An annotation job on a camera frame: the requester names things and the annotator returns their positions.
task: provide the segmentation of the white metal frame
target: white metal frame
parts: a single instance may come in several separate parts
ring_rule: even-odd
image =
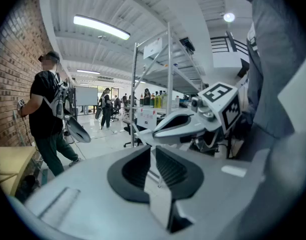
[[[143,74],[138,79],[138,82],[135,82],[136,79],[136,60],[137,60],[137,52],[139,48],[142,48],[144,45],[147,45],[150,41],[155,40],[156,38],[164,35],[168,35],[168,44],[166,44],[162,50],[155,56],[154,60],[152,60],[151,64],[148,66],[148,68],[143,72]],[[183,45],[180,43],[177,38],[175,38],[175,42],[181,47],[184,54],[190,59],[192,62],[193,67],[195,70],[199,73],[199,70],[196,68],[192,58],[187,53]],[[141,138],[141,134],[138,131],[135,123],[134,123],[134,95],[135,95],[135,89],[138,87],[140,82],[143,80],[145,75],[151,70],[151,68],[154,66],[154,64],[157,62],[158,57],[165,52],[165,50],[168,48],[168,81],[167,81],[167,109],[166,109],[166,116],[168,116],[172,112],[172,91],[173,91],[173,76],[174,73],[177,73],[179,76],[181,76],[184,80],[186,80],[188,83],[190,83],[194,88],[194,84],[189,80],[187,76],[185,76],[179,69],[173,67],[173,39],[172,39],[172,30],[170,27],[170,23],[167,24],[167,29],[152,36],[151,38],[145,40],[144,42],[137,44],[135,43],[134,47],[134,57],[133,57],[133,68],[132,68],[132,83],[131,83],[131,103],[130,103],[130,128],[131,128],[131,145],[134,146],[134,130],[138,134],[138,137],[142,141],[144,145],[146,145],[146,142]]]

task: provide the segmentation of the whiteboard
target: whiteboard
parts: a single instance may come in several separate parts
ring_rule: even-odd
[[[97,88],[75,87],[76,106],[93,106],[97,104]]]

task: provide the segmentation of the green pants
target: green pants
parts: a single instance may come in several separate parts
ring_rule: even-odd
[[[36,146],[52,173],[57,176],[64,171],[57,151],[71,161],[76,161],[78,155],[63,138],[63,132],[55,133],[48,138],[35,138]]]

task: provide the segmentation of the baseball cap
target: baseball cap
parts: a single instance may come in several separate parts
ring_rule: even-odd
[[[40,56],[40,57],[38,58],[38,60],[41,62],[42,59],[43,59],[45,56],[51,56],[51,57],[53,57],[54,59],[56,59],[58,62],[60,61],[59,53],[56,52],[56,51],[54,51],[54,50],[48,52],[46,55]]]

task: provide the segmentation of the staircase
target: staircase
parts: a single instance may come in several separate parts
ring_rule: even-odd
[[[211,45],[213,53],[236,52],[242,63],[242,68],[238,72],[237,76],[242,78],[247,73],[249,69],[247,46],[244,43],[235,40],[230,32],[227,31],[226,36],[223,37],[212,37]]]

